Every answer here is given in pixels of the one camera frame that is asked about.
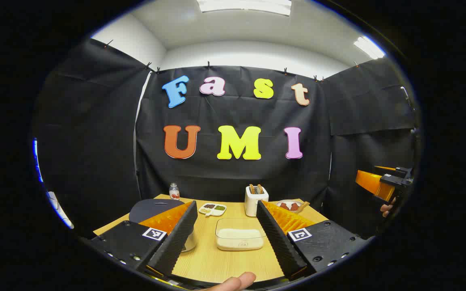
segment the small bottle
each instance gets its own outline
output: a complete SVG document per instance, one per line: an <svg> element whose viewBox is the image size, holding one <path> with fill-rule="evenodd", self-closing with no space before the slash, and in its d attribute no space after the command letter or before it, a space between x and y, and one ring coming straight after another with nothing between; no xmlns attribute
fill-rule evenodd
<svg viewBox="0 0 466 291"><path fill-rule="evenodd" d="M177 184L170 184L170 188L168 188L168 195L170 196L170 199L179 200L179 188L177 187Z"/></svg>

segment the blue letter f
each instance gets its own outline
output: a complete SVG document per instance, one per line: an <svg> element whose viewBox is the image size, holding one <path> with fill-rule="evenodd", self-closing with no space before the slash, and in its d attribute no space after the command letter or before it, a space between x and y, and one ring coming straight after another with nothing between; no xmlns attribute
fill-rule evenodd
<svg viewBox="0 0 466 291"><path fill-rule="evenodd" d="M179 95L179 92L181 92L182 94L186 94L186 86L184 84L180 84L179 86L177 86L177 84L181 82L186 83L188 81L189 78L185 75L173 81L170 81L163 85L163 87L161 87L163 90L167 92L168 100L170 100L170 103L168 103L168 108L176 107L177 105L183 103L186 100L186 98L181 97L181 95Z"/></svg>

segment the white wall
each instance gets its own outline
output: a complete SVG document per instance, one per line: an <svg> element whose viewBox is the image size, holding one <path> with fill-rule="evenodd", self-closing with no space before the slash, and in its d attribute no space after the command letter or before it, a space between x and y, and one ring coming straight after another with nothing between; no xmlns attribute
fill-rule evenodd
<svg viewBox="0 0 466 291"><path fill-rule="evenodd" d="M246 66L327 78L349 68L335 59L311 51L258 41L218 41L182 46L167 51L161 70L205 66Z"/></svg>
<svg viewBox="0 0 466 291"><path fill-rule="evenodd" d="M148 64L154 70L161 67L161 61L166 54L166 48L159 40L132 14L111 22L92 38L121 50L138 61Z"/></svg>

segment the black lid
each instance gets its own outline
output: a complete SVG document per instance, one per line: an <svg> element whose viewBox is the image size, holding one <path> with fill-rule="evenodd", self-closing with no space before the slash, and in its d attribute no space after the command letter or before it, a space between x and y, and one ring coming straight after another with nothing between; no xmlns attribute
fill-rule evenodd
<svg viewBox="0 0 466 291"><path fill-rule="evenodd" d="M145 219L156 216L162 212L170 210L179 205L183 205L183 201L172 199L145 199L137 202L129 213L129 220L135 223L140 223Z"/></svg>

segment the table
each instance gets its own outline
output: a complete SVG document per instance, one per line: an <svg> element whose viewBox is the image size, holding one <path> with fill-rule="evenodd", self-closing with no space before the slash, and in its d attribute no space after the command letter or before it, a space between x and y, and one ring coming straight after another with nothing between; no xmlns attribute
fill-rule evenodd
<svg viewBox="0 0 466 291"><path fill-rule="evenodd" d="M170 199L170 197L160 194L155 197L155 199ZM181 198L181 201L187 203L194 201L194 199ZM246 215L243 202L217 202L205 200L195 200L195 202L197 203L197 209L205 203L220 203L227 206L227 209L220 217L205 217L204 214L198 213L197 220L194 224L194 234L196 236L197 245L192 250L182 252L181 255L179 255L179 259L177 260L172 274L212 283L222 283L231 276L240 276L245 271L251 271L256 274L255 282L283 276L283 272L267 237L263 238L264 246L258 250L222 251L216 247L215 226L219 219L257 219L256 217L248 217ZM310 206L305 207L299 215L314 223L328 220ZM128 217L129 214L126 214L98 228L98 230L94 230L94 233L100 235L118 223L128 220Z"/></svg>

